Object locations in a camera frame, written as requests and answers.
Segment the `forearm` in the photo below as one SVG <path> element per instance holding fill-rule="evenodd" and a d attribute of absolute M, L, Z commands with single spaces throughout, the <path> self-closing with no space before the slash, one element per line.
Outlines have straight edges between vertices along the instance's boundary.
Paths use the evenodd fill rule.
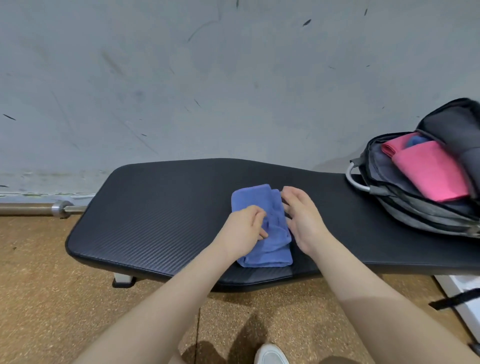
<path fill-rule="evenodd" d="M 207 294 L 231 263 L 214 241 L 105 331 L 75 364 L 167 363 Z"/>
<path fill-rule="evenodd" d="M 313 259 L 376 363 L 480 362 L 333 236 L 319 240 Z"/>

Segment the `weight bench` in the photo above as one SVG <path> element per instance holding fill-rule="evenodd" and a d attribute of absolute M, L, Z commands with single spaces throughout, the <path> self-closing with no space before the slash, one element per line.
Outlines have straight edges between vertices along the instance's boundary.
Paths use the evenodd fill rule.
<path fill-rule="evenodd" d="M 115 272 L 114 287 L 129 287 L 134 277 L 166 281 L 215 238 L 231 212 L 232 192 L 264 183 L 307 192 L 331 233 L 376 273 L 480 275 L 478 240 L 411 229 L 352 188 L 343 174 L 242 159 L 120 167 L 88 205 L 65 247 L 79 262 Z M 321 275 L 294 242 L 290 248 L 293 265 L 234 263 L 214 291 L 253 291 Z"/>

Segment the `hand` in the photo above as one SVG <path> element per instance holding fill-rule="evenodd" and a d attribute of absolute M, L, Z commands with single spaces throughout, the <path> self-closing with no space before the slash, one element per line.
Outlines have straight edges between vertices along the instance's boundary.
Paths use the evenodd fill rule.
<path fill-rule="evenodd" d="M 287 202 L 283 204 L 285 212 L 291 216 L 286 218 L 287 225 L 295 236 L 299 248 L 311 257 L 317 244 L 322 238 L 330 235 L 330 232 L 306 192 L 285 186 L 281 195 Z"/>
<path fill-rule="evenodd" d="M 251 252 L 257 241 L 268 237 L 262 229 L 266 215 L 263 209 L 255 205 L 232 212 L 214 243 L 223 247 L 233 263 Z"/>

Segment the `floor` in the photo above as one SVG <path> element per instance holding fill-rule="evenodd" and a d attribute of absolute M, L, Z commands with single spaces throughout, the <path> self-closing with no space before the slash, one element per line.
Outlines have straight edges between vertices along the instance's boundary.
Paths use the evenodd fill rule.
<path fill-rule="evenodd" d="M 0 218 L 0 363 L 69 363 L 106 327 L 161 283 L 123 290 L 112 274 L 70 258 L 64 241 L 77 218 Z M 453 311 L 428 302 L 443 295 L 431 277 L 384 275 L 460 340 L 470 341 Z M 252 363 L 264 342 L 292 364 L 340 355 L 372 363 L 323 279 L 242 294 L 209 295 L 179 345 L 190 364 Z"/>

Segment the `blue towel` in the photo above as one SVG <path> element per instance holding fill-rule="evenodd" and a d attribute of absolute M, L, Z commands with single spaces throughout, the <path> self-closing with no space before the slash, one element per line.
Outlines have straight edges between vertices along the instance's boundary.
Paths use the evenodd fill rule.
<path fill-rule="evenodd" d="M 250 205 L 265 210 L 267 216 L 262 228 L 268 238 L 259 240 L 253 250 L 237 262 L 242 267 L 286 267 L 293 263 L 289 243 L 292 241 L 285 221 L 285 212 L 279 190 L 272 190 L 269 184 L 242 188 L 232 194 L 232 212 Z"/>
<path fill-rule="evenodd" d="M 421 135 L 414 135 L 410 139 L 408 139 L 407 143 L 405 144 L 405 149 L 410 148 L 411 146 L 416 146 L 417 144 L 422 144 L 425 142 L 431 142 L 430 138 Z"/>

